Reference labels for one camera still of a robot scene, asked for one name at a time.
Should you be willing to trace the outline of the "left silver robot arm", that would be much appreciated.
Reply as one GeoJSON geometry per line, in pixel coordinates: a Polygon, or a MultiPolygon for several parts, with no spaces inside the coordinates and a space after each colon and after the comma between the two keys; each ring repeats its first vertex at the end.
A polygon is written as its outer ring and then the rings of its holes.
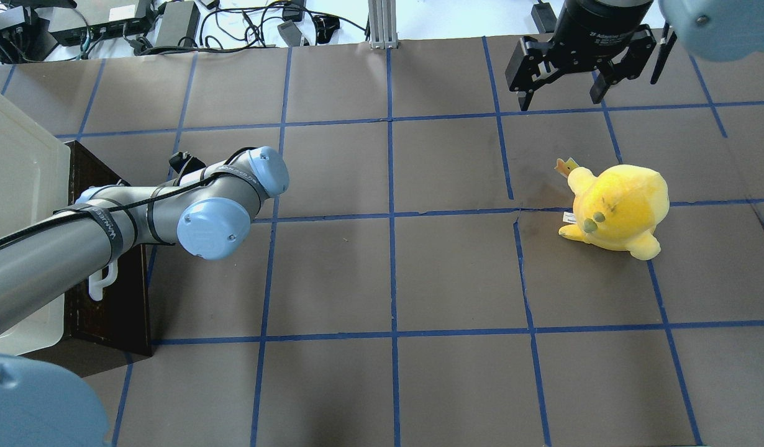
{"type": "MultiPolygon", "coordinates": [[[[0,238],[0,335],[111,269],[140,245],[182,246],[204,260],[231,255],[267,200],[290,186],[283,156],[247,147],[160,186],[96,186],[46,220],[0,238]]],[[[0,446],[106,446],[106,409],[67,368],[0,353],[0,446]]]]}

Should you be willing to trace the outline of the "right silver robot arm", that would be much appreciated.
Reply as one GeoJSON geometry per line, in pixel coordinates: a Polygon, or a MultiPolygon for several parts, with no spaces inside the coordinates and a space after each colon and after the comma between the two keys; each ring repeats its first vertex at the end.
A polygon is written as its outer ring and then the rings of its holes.
{"type": "Polygon", "coordinates": [[[622,80],[637,79],[654,52],[656,84],[679,43],[704,60],[740,60],[764,53],[764,1],[660,1],[664,18],[656,37],[644,17],[651,1],[566,1],[552,37],[521,37],[505,69],[519,108],[529,110],[535,92],[569,74],[596,73],[589,91],[600,104],[622,80]]]}

